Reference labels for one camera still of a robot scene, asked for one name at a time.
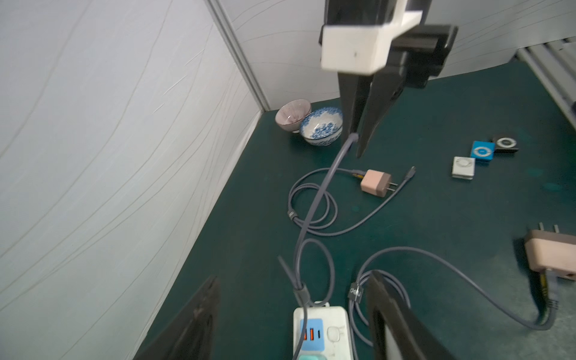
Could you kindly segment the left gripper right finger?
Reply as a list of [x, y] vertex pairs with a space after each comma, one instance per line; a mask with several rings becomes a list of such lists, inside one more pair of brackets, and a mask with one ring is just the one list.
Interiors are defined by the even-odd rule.
[[394, 287], [373, 271], [367, 281], [367, 319], [375, 359], [453, 359]]

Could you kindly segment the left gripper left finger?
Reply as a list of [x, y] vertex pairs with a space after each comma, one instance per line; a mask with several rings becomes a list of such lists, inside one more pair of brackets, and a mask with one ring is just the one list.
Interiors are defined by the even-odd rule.
[[211, 276], [170, 324], [136, 359], [197, 360], [210, 359], [218, 320], [221, 288], [217, 277]]

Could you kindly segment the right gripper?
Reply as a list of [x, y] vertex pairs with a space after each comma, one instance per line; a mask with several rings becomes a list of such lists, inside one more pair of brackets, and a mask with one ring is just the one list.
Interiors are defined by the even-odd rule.
[[430, 78], [440, 75], [457, 34], [456, 25], [417, 25], [393, 40], [388, 67], [375, 75], [337, 74], [342, 137], [358, 131], [357, 158], [366, 152], [380, 121], [404, 87], [422, 89]]

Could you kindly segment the white colourful power strip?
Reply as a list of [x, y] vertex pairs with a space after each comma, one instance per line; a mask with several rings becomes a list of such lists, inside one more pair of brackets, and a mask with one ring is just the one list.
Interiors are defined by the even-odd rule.
[[311, 353], [323, 354], [328, 360], [354, 359], [348, 314], [343, 307], [310, 307], [307, 325], [304, 325], [304, 309], [297, 307], [292, 314], [292, 324], [295, 359]]

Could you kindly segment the teal USB charger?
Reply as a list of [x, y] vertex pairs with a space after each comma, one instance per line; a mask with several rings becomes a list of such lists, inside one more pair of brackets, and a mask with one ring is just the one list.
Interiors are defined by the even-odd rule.
[[323, 354], [301, 354], [298, 356], [298, 360], [326, 360], [326, 357]]

